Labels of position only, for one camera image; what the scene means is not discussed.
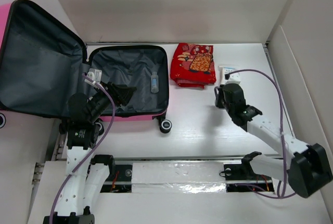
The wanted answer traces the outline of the white blue tissue pack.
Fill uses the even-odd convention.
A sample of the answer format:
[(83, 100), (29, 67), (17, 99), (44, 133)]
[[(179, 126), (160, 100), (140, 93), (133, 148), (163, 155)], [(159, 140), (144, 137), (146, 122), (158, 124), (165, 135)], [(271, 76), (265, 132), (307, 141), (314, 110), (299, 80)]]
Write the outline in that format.
[[(236, 72), (236, 68), (233, 67), (224, 67), (224, 66), (219, 66), (219, 73), (220, 73), (220, 85), (226, 85), (229, 83), (235, 83), (235, 84), (240, 84), (241, 79), (240, 79), (240, 73)], [(229, 73), (232, 73), (228, 79), (225, 78), (226, 75)]]

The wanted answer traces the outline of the small clear plastic bottle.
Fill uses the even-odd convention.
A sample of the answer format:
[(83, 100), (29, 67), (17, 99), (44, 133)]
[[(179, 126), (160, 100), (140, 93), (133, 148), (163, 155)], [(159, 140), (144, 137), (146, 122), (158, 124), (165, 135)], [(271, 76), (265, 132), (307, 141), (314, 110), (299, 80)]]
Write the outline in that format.
[(159, 92), (159, 77), (157, 72), (153, 72), (150, 77), (150, 90), (151, 93), (158, 93)]

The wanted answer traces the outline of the red patterned cloth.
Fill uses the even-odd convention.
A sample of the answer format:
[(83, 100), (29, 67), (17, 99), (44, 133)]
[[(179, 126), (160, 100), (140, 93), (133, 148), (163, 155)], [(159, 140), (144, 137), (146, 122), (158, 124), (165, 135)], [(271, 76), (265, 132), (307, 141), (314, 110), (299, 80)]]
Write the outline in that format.
[(216, 82), (213, 45), (180, 43), (173, 55), (170, 78), (183, 88), (201, 88)]

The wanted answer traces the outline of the pink kids suitcase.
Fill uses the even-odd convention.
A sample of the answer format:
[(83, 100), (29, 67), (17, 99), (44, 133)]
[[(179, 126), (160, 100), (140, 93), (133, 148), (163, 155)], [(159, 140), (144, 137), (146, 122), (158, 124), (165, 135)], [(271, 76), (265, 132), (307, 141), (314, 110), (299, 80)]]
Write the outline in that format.
[[(109, 106), (101, 120), (157, 119), (160, 131), (170, 132), (168, 58), (162, 47), (107, 46), (89, 53), (80, 37), (35, 2), (1, 6), (2, 110), (68, 119), (72, 95), (97, 92), (82, 76), (90, 68), (102, 71), (101, 82), (137, 88), (126, 106)], [(159, 77), (158, 93), (150, 90), (153, 72)]]

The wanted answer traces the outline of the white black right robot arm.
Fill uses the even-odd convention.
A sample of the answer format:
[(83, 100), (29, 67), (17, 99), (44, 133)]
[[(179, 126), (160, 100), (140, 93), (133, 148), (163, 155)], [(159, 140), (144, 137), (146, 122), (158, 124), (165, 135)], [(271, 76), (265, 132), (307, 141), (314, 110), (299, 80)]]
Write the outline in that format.
[(216, 107), (226, 110), (233, 124), (282, 156), (274, 159), (261, 152), (245, 155), (237, 170), (243, 177), (252, 179), (264, 175), (286, 182), (302, 198), (308, 198), (332, 182), (329, 160), (321, 145), (307, 144), (273, 125), (259, 109), (246, 103), (239, 84), (217, 86), (214, 94)]

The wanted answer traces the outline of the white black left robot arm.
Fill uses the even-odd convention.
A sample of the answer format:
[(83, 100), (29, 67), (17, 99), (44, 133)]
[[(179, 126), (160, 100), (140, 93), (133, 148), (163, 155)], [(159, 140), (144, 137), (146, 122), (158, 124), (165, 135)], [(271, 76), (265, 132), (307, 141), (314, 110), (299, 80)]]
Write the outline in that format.
[(136, 88), (114, 83), (93, 82), (96, 94), (72, 95), (68, 101), (66, 178), (53, 201), (44, 223), (94, 223), (93, 206), (107, 180), (116, 175), (112, 155), (94, 155), (104, 140), (99, 136), (98, 118), (112, 106), (125, 106)]

